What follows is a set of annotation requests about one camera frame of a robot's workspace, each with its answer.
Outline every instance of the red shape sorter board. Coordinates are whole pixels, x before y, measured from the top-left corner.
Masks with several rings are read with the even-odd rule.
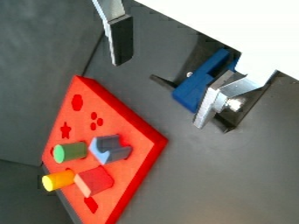
[[[96,81],[75,76],[41,156],[49,173],[65,169],[79,173],[100,165],[91,152],[83,159],[57,164],[52,157],[56,144],[83,141],[89,145],[93,137],[115,134],[120,135],[123,146],[132,146],[132,153],[128,159],[103,165],[115,180],[113,186],[91,198],[84,198],[76,184],[61,188],[81,222],[87,224],[116,223],[167,139]]]

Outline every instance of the gray table surface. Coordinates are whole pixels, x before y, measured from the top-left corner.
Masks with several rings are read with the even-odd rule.
[[[41,185],[40,167],[0,160],[0,223],[71,224],[56,194]]]
[[[193,49],[200,63],[221,44],[205,42],[196,31],[140,4],[132,3],[128,9],[135,17],[135,57],[113,67],[103,38],[85,75],[156,127],[169,144],[117,223],[296,224],[297,83],[281,78],[228,134],[211,123],[196,129],[192,114],[148,78],[156,74],[180,80]],[[56,80],[60,93],[67,82]],[[16,144],[10,151],[21,146]]]
[[[103,32],[88,0],[0,1],[0,158],[41,163],[73,74]]]

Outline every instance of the green cylinder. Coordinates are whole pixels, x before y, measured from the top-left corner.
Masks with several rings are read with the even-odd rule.
[[[57,144],[53,148],[53,159],[56,163],[84,158],[88,155],[88,146],[83,142]]]

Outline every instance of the star-shaped hole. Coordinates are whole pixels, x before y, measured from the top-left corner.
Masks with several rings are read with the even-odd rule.
[[[67,123],[63,124],[60,127],[60,136],[61,138],[67,137],[71,138],[71,127],[68,126]]]

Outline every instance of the hole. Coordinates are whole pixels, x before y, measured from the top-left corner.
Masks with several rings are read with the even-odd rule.
[[[88,210],[92,213],[95,213],[99,210],[99,204],[91,197],[84,198],[84,203],[88,206]]]
[[[52,155],[52,153],[53,153],[53,147],[50,147],[50,155]]]
[[[97,119],[97,113],[96,113],[96,112],[92,112],[92,113],[91,113],[91,119],[92,119],[92,120],[96,120],[96,119]]]
[[[89,156],[89,150],[87,150],[88,152],[87,152],[87,156],[85,157],[81,157],[79,160],[81,160],[81,159],[87,159],[88,158],[88,156]]]
[[[75,111],[80,111],[83,107],[83,99],[80,94],[75,94],[71,100],[71,106]]]
[[[60,127],[60,137],[71,138],[71,127],[68,126],[67,123],[64,123],[63,126]]]
[[[91,128],[92,130],[95,130],[95,129],[97,128],[97,125],[96,125],[95,123],[92,123],[92,124],[89,125],[89,128]]]
[[[101,125],[103,125],[103,122],[104,122],[103,119],[99,118],[99,119],[97,119],[97,126],[101,126]]]

